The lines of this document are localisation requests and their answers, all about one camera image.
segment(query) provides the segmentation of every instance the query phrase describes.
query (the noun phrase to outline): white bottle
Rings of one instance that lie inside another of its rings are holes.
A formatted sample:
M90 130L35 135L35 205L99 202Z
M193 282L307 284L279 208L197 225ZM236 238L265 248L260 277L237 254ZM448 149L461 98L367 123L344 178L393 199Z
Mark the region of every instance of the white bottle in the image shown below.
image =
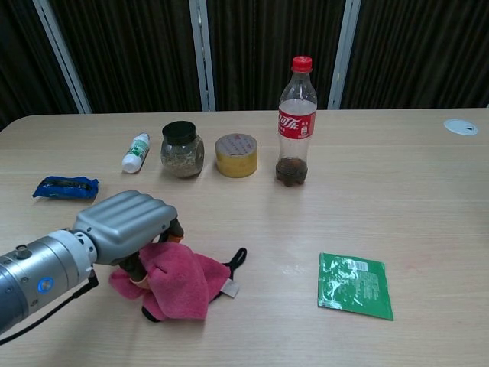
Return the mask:
M150 135L146 132L140 133L132 141L128 153L122 159L122 169L128 174L134 174L141 169L147 151L150 149Z

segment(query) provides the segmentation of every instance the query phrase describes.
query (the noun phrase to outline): red bottle cap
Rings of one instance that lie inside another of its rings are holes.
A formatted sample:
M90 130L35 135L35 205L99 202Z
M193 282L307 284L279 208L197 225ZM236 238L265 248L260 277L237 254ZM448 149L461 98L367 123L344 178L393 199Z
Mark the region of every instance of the red bottle cap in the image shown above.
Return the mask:
M313 59L309 56L295 56L292 62L294 73L310 73L313 69Z

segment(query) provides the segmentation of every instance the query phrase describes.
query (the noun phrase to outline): red label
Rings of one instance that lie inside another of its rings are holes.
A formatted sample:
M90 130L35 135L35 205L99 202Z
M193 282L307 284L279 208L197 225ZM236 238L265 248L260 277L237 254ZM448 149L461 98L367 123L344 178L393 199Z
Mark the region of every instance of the red label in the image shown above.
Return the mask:
M295 116L278 110L278 132L289 139L305 139L314 132L316 112Z

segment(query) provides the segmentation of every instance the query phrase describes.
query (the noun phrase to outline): black jar lid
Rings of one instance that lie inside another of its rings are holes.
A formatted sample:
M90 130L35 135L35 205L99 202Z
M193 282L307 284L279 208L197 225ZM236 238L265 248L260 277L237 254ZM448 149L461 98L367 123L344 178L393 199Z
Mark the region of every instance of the black jar lid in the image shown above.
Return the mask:
M161 132L170 145L189 144L197 136L196 126L190 121L171 122Z

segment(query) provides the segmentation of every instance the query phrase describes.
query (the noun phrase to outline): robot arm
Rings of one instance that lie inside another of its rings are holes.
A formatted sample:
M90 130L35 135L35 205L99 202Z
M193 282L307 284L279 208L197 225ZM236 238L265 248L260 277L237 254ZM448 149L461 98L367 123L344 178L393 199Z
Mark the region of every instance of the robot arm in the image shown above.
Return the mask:
M0 334L84 282L94 263L116 265L172 230L174 207L130 190L80 212L70 231L0 256Z

